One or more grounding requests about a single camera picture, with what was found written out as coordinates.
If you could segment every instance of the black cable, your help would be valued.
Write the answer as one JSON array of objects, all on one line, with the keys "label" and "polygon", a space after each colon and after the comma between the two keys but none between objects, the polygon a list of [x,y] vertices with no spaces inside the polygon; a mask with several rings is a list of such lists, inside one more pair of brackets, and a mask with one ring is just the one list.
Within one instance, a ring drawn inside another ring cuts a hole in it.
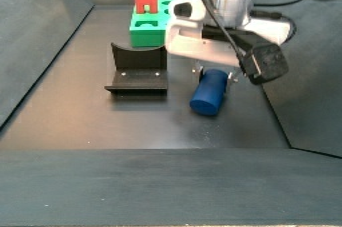
[{"label": "black cable", "polygon": [[283,42],[283,43],[286,43],[293,39],[293,37],[297,33],[297,24],[295,24],[294,20],[290,17],[285,16],[285,15],[282,16],[282,19],[285,19],[291,24],[291,34],[287,36],[287,38]]},{"label": "black cable", "polygon": [[219,20],[218,20],[218,18],[217,18],[217,16],[215,16],[215,13],[214,13],[214,10],[213,10],[213,8],[211,8],[210,2],[209,2],[209,0],[202,0],[202,2],[203,2],[203,5],[205,5],[205,7],[206,7],[206,9],[207,9],[207,11],[209,11],[209,14],[210,14],[210,16],[211,16],[211,18],[213,18],[215,24],[218,25],[218,27],[219,27],[219,29],[221,29],[221,31],[222,31],[222,33],[223,33],[223,35],[225,35],[227,41],[229,41],[230,44],[231,44],[231,47],[233,47],[233,49],[234,49],[234,51],[235,51],[235,53],[237,53],[237,57],[238,57],[239,61],[242,62],[243,54],[242,54],[242,52],[241,52],[241,50],[239,50],[239,48],[238,48],[238,46],[237,46],[237,44],[235,44],[235,41],[233,40],[233,38],[231,38],[231,36],[230,36],[230,34],[229,34],[229,32],[227,32],[227,30],[226,30],[223,24],[219,22]]},{"label": "black cable", "polygon": [[283,6],[289,6],[293,5],[298,2],[301,2],[303,0],[294,0],[294,1],[289,1],[289,2],[283,2],[283,3],[255,3],[254,6],[255,7],[283,7]]}]

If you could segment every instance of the blue cylinder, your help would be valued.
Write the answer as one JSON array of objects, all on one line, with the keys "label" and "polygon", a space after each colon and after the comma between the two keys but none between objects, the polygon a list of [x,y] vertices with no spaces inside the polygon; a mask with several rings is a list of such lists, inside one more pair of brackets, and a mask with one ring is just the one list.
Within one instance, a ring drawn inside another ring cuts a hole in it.
[{"label": "blue cylinder", "polygon": [[227,78],[227,73],[221,70],[206,71],[190,101],[190,107],[197,113],[202,115],[218,114],[226,92]]}]

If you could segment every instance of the green holder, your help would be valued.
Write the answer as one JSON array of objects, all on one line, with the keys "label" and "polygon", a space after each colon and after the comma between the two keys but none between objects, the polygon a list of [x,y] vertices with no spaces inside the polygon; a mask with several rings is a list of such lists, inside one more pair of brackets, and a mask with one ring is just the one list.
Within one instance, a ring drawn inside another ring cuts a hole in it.
[{"label": "green holder", "polygon": [[170,19],[171,0],[158,0],[158,13],[136,13],[134,7],[130,34],[132,47],[157,47],[165,45],[166,26]]}]

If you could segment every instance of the black holder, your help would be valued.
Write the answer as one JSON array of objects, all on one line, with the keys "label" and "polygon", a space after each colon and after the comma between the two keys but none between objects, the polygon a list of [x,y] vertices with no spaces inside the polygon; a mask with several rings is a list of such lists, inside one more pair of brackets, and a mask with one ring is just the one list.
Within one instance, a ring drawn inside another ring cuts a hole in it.
[{"label": "black holder", "polygon": [[118,91],[166,92],[169,88],[166,47],[130,50],[114,43],[111,46],[116,70],[112,85],[104,88],[112,93]]}]

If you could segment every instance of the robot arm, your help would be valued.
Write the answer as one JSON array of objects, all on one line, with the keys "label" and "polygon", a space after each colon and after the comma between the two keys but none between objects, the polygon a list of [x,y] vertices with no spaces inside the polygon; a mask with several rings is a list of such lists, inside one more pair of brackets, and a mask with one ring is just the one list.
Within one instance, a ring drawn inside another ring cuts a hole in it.
[{"label": "robot arm", "polygon": [[[167,50],[175,55],[242,67],[254,84],[282,76],[289,68],[279,45],[286,41],[291,24],[283,20],[254,18],[253,0],[205,0],[205,5],[202,1],[174,0],[170,4]],[[234,36],[227,38],[231,41],[234,37],[235,43],[223,42],[214,30],[205,35],[206,27],[217,25],[223,33],[225,30],[234,31]],[[245,52],[243,57],[235,44]]]}]

